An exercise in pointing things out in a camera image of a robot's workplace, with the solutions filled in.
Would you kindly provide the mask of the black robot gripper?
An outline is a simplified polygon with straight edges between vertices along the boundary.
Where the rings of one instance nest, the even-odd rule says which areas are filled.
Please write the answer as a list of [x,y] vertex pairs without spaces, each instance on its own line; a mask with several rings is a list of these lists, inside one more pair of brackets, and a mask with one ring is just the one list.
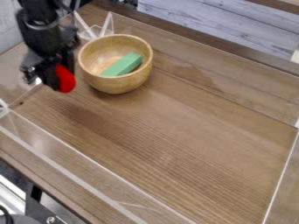
[[27,47],[19,64],[19,71],[27,82],[34,77],[43,85],[58,91],[59,78],[55,66],[62,64],[73,73],[73,48],[78,43],[74,20],[59,24],[58,10],[73,15],[73,9],[62,0],[17,0],[21,9],[15,12],[15,22]]

